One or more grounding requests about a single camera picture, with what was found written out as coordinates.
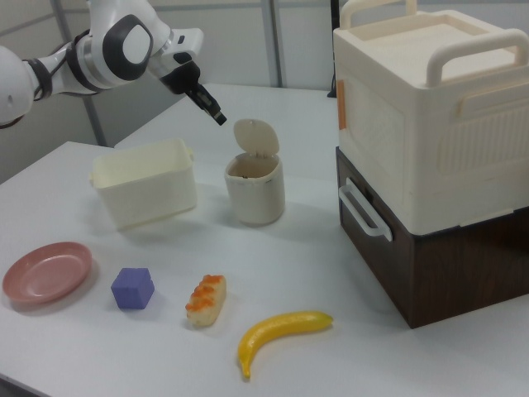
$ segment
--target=orange tag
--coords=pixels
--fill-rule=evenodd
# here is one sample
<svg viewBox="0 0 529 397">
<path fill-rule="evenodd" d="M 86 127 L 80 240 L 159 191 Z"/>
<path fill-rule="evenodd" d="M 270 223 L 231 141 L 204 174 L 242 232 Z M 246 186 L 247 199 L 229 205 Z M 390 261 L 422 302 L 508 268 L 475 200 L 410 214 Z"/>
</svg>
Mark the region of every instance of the orange tag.
<svg viewBox="0 0 529 397">
<path fill-rule="evenodd" d="M 338 100 L 338 128 L 347 128 L 346 119 L 346 93 L 344 80 L 336 81 L 336 99 Z"/>
</svg>

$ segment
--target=toy banana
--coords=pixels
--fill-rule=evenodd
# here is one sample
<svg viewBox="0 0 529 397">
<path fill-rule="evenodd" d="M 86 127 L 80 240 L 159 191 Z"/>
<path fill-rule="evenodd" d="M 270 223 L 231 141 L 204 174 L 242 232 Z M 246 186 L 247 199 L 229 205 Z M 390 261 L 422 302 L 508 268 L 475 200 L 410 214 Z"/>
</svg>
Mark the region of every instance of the toy banana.
<svg viewBox="0 0 529 397">
<path fill-rule="evenodd" d="M 242 375 L 250 378 L 250 364 L 265 343 L 278 337 L 320 331 L 332 324 L 332 317 L 315 311 L 285 313 L 267 318 L 250 328 L 239 343 L 239 362 Z"/>
</svg>

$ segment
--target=purple cube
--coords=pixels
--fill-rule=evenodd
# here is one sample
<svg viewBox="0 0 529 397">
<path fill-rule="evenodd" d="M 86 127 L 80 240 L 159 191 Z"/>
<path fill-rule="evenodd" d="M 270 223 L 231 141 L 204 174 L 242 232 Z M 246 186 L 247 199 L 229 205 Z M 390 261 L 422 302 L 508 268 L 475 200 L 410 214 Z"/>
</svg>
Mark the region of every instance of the purple cube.
<svg viewBox="0 0 529 397">
<path fill-rule="evenodd" d="M 112 283 L 112 293 L 120 309 L 145 309 L 155 292 L 149 269 L 124 267 Z"/>
</svg>

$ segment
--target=dark brown drawer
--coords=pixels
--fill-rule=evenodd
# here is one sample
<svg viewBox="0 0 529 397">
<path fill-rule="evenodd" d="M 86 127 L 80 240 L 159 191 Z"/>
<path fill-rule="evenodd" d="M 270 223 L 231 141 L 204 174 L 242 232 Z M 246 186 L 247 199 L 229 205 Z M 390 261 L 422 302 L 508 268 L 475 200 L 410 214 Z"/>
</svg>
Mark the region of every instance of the dark brown drawer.
<svg viewBox="0 0 529 397">
<path fill-rule="evenodd" d="M 340 200 L 341 225 L 411 328 L 529 293 L 529 208 L 414 236 L 339 148 L 336 163 L 338 188 L 349 179 L 391 236 L 383 234 L 384 228 L 369 219 L 347 189 L 341 193 L 350 199 L 347 205 Z M 360 222 L 347 208 L 351 205 Z"/>
</svg>

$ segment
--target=white wall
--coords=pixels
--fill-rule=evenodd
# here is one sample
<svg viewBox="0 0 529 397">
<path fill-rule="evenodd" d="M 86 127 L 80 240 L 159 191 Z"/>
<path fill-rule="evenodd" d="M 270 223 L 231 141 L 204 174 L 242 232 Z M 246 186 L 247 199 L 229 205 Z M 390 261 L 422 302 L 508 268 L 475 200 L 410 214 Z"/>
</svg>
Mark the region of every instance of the white wall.
<svg viewBox="0 0 529 397">
<path fill-rule="evenodd" d="M 1 0 L 0 10 L 0 45 L 22 59 L 48 55 L 62 42 L 48 1 Z M 0 130 L 0 183 L 65 141 L 96 143 L 82 101 L 56 96 L 34 103 L 16 126 Z"/>
<path fill-rule="evenodd" d="M 529 33 L 529 2 L 483 4 L 421 4 L 419 10 L 453 9 L 503 28 Z M 356 24 L 404 14 L 403 5 L 388 5 L 353 16 Z M 283 83 L 289 88 L 329 89 L 333 74 L 329 2 L 279 0 L 279 30 L 283 43 Z"/>
<path fill-rule="evenodd" d="M 0 45 L 22 58 L 48 55 L 63 41 L 53 2 L 59 2 L 64 9 L 71 36 L 89 28 L 84 0 L 0 0 Z M 283 86 L 290 88 L 327 90 L 331 86 L 330 1 L 150 2 L 171 27 L 203 29 L 205 41 L 197 59 L 203 83 L 277 86 L 282 80 Z M 494 25 L 517 27 L 529 33 L 529 2 L 494 4 L 490 0 L 476 0 L 469 4 L 443 4 L 439 0 L 441 5 L 418 2 L 423 11 L 456 9 Z M 363 12 L 354 19 L 356 23 L 365 23 L 402 13 L 402 5 L 390 5 Z M 114 146 L 179 99 L 146 75 L 133 84 L 91 97 L 95 112 L 90 116 L 96 120 L 96 127 L 100 125 L 108 145 Z M 56 96 L 35 103 L 18 125 L 0 130 L 0 183 L 65 141 L 97 143 L 83 100 Z"/>
</svg>

